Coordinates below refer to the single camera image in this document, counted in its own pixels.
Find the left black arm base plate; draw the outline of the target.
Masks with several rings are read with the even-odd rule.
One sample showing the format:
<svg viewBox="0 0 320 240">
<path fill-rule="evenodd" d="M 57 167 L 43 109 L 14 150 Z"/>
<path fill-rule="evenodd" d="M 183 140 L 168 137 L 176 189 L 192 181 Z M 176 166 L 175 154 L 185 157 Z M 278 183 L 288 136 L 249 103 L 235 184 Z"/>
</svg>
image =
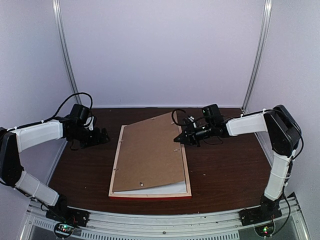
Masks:
<svg viewBox="0 0 320 240">
<path fill-rule="evenodd" d="M 80 210 L 75 208 L 67 208 L 65 213 L 58 213 L 57 210 L 48 210 L 45 217 L 57 222 L 67 223 L 76 228 L 86 227 L 89 220 L 90 213 L 86 210 Z"/>
</svg>

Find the landscape photo print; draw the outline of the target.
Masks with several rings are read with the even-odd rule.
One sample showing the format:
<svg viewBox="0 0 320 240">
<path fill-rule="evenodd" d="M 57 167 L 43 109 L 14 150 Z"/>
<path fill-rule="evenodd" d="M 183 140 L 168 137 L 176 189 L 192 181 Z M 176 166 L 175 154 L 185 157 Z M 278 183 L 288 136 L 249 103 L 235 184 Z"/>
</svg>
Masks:
<svg viewBox="0 0 320 240">
<path fill-rule="evenodd" d="M 168 195 L 184 194 L 187 192 L 187 185 L 184 181 L 150 188 L 140 188 L 135 190 L 116 191 L 114 194 L 124 195 Z"/>
</svg>

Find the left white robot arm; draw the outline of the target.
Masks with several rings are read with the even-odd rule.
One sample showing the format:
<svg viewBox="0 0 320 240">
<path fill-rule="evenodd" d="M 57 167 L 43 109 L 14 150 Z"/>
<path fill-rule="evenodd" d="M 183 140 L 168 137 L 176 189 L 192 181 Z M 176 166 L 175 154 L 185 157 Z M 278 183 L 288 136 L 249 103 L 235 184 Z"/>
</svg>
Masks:
<svg viewBox="0 0 320 240">
<path fill-rule="evenodd" d="M 66 139 L 79 142 L 81 149 L 110 141 L 105 128 L 95 127 L 96 119 L 90 108 L 74 104 L 65 117 L 54 116 L 36 123 L 0 129 L 0 180 L 3 185 L 18 189 L 29 197 L 53 207 L 52 213 L 61 222 L 72 218 L 72 211 L 59 202 L 62 195 L 27 173 L 21 165 L 20 153 L 31 147 Z"/>
</svg>

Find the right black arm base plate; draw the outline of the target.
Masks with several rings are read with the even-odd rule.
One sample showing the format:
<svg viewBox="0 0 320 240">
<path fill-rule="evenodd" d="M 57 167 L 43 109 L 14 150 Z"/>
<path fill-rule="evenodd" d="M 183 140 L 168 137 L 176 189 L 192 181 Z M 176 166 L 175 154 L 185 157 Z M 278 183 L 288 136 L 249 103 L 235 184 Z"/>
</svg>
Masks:
<svg viewBox="0 0 320 240">
<path fill-rule="evenodd" d="M 280 209 L 264 212 L 261 206 L 244 208 L 238 214 L 243 227 L 271 221 L 283 215 Z"/>
</svg>

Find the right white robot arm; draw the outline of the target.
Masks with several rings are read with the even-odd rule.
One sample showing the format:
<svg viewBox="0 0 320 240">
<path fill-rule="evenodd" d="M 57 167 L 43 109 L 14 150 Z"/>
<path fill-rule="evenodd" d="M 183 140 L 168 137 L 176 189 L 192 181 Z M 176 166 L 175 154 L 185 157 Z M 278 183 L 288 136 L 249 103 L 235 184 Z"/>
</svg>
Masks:
<svg viewBox="0 0 320 240">
<path fill-rule="evenodd" d="M 180 125 L 183 130 L 174 138 L 174 142 L 199 147 L 201 141 L 211 137 L 230 138 L 259 132 L 268 133 L 273 162 L 261 197 L 261 206 L 256 210 L 259 220 L 268 220 L 276 212 L 275 204 L 283 197 L 294 160 L 302 152 L 304 142 L 301 128 L 282 104 L 229 119 L 221 114 L 217 104 L 212 104 L 203 107 L 202 114 L 204 125 L 198 125 L 199 120 L 193 116 L 184 118 Z"/>
</svg>

